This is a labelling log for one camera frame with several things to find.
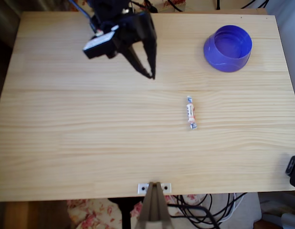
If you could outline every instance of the patterned cloth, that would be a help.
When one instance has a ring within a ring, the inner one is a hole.
[[[184,195],[185,201],[189,204],[200,202],[201,195]],[[175,198],[165,196],[166,202],[175,204]],[[79,199],[68,200],[68,214],[77,226],[76,229],[121,229],[122,217],[117,204],[108,199]],[[131,226],[135,227],[142,203],[134,206],[131,214]],[[176,208],[169,208],[170,215],[181,215]]]

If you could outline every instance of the robotic arm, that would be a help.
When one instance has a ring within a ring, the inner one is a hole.
[[[149,12],[133,13],[128,7],[130,0],[88,0],[95,12],[90,18],[73,0],[69,1],[89,17],[90,26],[95,32],[83,49],[89,59],[102,55],[111,59],[121,53],[137,72],[155,79],[157,37]],[[133,49],[132,45],[136,42],[143,43],[151,73],[143,67]]]

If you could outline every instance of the light wood tabletop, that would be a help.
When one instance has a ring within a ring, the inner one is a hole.
[[[77,12],[27,12],[0,100],[0,201],[294,190],[295,95],[274,16],[154,14],[156,80],[118,55],[88,60]],[[203,55],[224,25],[253,40],[234,73]],[[145,53],[135,45],[141,60]],[[198,128],[187,122],[193,97]]]

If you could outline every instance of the electrical cord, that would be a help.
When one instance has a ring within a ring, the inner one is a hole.
[[[178,204],[168,204],[169,207],[177,207],[177,208],[185,208],[185,209],[196,209],[196,210],[202,210],[206,213],[205,217],[208,217],[210,221],[213,223],[215,229],[220,229],[220,226],[218,223],[215,221],[214,217],[212,214],[202,206],[191,206],[191,205],[178,205]]]
[[[242,9],[245,9],[246,7],[248,7],[249,5],[251,5],[252,3],[254,3],[256,0],[252,0],[250,3],[248,3],[247,5],[243,6]]]
[[[78,11],[80,11],[81,13],[83,13],[84,16],[85,16],[86,18],[88,18],[88,20],[89,20],[89,22],[90,22],[90,26],[91,26],[91,28],[93,29],[94,32],[96,32],[95,25],[93,24],[90,15],[89,15],[85,10],[83,10],[83,8],[81,8],[81,7],[80,7],[80,6],[79,6],[74,0],[69,0],[69,2],[70,2],[71,4],[73,4],[74,7],[76,7],[76,9],[77,9]],[[96,13],[95,13],[95,18],[97,19],[98,23],[100,24],[100,23],[101,23],[101,20],[100,20],[99,16],[98,16]]]
[[[174,8],[174,9],[176,9],[178,12],[182,12],[182,10],[181,9],[179,9],[171,0],[168,0],[168,3],[170,3],[171,4],[171,6]]]
[[[265,2],[263,2],[258,8],[261,8],[261,7],[265,8],[268,2],[269,0],[265,0]]]
[[[241,204],[241,202],[242,202],[243,199],[244,199],[244,196],[242,196],[242,198],[240,199],[239,203],[236,205],[235,209],[231,212],[231,214],[229,216],[221,219],[220,220],[220,223],[223,223],[223,222],[229,220],[232,217],[232,215],[234,214],[234,212],[236,211],[236,209],[240,206],[240,204]]]
[[[136,6],[139,6],[139,7],[141,7],[141,8],[147,9],[146,6],[140,4],[139,2],[136,2],[136,1],[130,1],[130,2],[131,2],[132,4],[134,4],[134,5],[136,5]]]
[[[209,205],[209,211],[210,211],[211,206],[212,206],[212,195],[211,194],[205,195],[203,200],[200,201],[199,204],[196,204],[196,205],[190,205],[190,204],[186,203],[182,195],[174,196],[174,198],[177,200],[176,207],[179,208],[179,210],[181,211],[183,216],[171,216],[171,217],[172,218],[187,218],[190,221],[190,223],[198,229],[203,229],[198,225],[200,223],[207,224],[207,225],[213,225],[213,228],[208,228],[208,229],[216,229],[217,227],[214,225],[214,223],[212,221],[206,221],[206,219],[208,218],[207,215],[195,216],[190,211],[191,207],[200,207],[200,205],[206,200],[208,195],[210,195],[210,198],[211,198],[211,203]],[[220,218],[216,220],[218,225],[222,224],[223,222],[229,220],[232,217],[233,213],[240,206],[240,203],[242,202],[244,195],[246,195],[246,193],[242,193],[241,195],[236,197],[236,194],[234,193],[233,199],[230,202],[230,194],[228,194],[226,207],[224,207],[222,210],[220,210],[219,212],[212,215],[213,218],[215,218],[218,215],[221,215]]]

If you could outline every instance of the blue bowl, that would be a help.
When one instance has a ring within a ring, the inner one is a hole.
[[[235,72],[246,65],[252,47],[252,39],[244,29],[226,25],[206,40],[204,55],[212,67],[222,72]]]

